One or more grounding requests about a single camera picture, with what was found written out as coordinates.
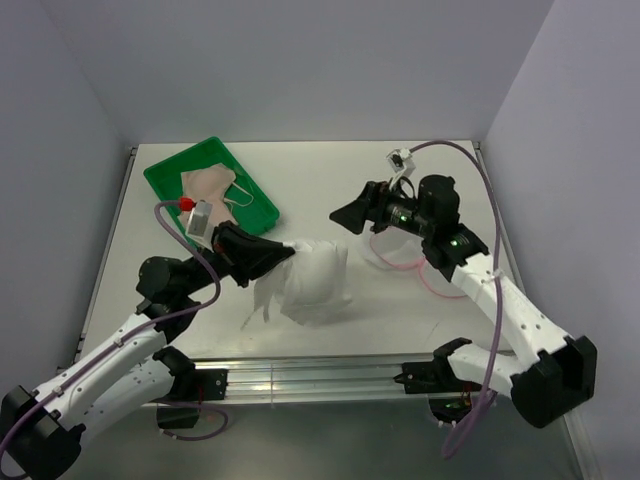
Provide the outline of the white bra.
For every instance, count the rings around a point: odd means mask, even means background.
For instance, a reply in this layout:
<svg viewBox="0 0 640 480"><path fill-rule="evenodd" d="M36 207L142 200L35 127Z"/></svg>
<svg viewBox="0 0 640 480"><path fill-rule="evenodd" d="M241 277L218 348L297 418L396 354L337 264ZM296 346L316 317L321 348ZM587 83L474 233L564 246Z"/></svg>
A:
<svg viewBox="0 0 640 480"><path fill-rule="evenodd" d="M348 247L337 241L299 239L294 255L255 281L253 310L270 321L270 305L305 326L325 322L352 301L346 281Z"/></svg>

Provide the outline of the white mesh laundry bag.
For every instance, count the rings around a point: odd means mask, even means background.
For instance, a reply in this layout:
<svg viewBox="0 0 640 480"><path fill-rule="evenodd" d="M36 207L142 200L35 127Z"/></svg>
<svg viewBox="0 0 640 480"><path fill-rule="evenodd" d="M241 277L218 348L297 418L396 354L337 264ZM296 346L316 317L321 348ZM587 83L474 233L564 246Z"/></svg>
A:
<svg viewBox="0 0 640 480"><path fill-rule="evenodd" d="M356 249L366 262L379 270L414 275L435 296L447 300L465 297L427 262L415 236L395 228L377 234L366 232L356 241Z"/></svg>

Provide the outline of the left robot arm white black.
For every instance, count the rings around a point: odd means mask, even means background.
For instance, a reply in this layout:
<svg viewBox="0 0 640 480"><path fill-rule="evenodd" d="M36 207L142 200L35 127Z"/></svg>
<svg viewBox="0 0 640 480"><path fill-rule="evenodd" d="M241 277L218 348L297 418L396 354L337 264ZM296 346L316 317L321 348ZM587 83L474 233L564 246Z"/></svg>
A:
<svg viewBox="0 0 640 480"><path fill-rule="evenodd" d="M188 407L201 397L193 361L171 345L204 306L192 294L219 286L225 277L245 288L295 253L290 243L250 235L231 223L215 228L211 239L210 248L192 249L185 260L145 260L136 286L143 300L110 337L55 378L5 395L1 452L23 478L59 478L91 435L146 403Z"/></svg>

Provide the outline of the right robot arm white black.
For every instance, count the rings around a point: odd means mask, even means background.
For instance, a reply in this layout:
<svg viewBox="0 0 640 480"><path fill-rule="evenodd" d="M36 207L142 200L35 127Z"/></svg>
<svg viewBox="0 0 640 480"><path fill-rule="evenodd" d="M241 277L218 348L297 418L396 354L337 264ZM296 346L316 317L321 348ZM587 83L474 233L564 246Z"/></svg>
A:
<svg viewBox="0 0 640 480"><path fill-rule="evenodd" d="M388 182L368 182L329 218L354 234L395 227L419 237L427 263L472 300L511 347L504 356L454 339L432 360L403 365L394 380L406 393L477 391L487 382L527 423L543 428L594 396L596 346L553 323L500 272L488 247L461 223L459 207L453 178L429 175L414 197Z"/></svg>

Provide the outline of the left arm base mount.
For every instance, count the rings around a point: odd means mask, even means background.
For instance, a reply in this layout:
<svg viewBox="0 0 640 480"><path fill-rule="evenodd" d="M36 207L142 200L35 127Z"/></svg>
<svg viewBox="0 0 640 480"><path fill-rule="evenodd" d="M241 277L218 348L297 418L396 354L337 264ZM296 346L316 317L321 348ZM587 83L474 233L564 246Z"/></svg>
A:
<svg viewBox="0 0 640 480"><path fill-rule="evenodd" d="M195 405L221 401L225 398L228 380L227 369L194 369L177 377L164 400L187 403L187 406L159 404L156 410L158 427L168 430L187 430L196 426L199 420L213 421L216 426L224 425L221 413L197 409Z"/></svg>

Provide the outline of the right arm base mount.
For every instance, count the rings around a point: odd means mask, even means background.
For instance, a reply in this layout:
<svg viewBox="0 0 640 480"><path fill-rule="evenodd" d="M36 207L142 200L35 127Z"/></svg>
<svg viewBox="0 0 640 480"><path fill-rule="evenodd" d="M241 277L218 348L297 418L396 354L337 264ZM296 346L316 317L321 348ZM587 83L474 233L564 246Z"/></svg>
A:
<svg viewBox="0 0 640 480"><path fill-rule="evenodd" d="M455 426L471 411L471 394L480 389L457 379L443 360L406 362L393 377L407 395L427 395L429 409L437 423Z"/></svg>

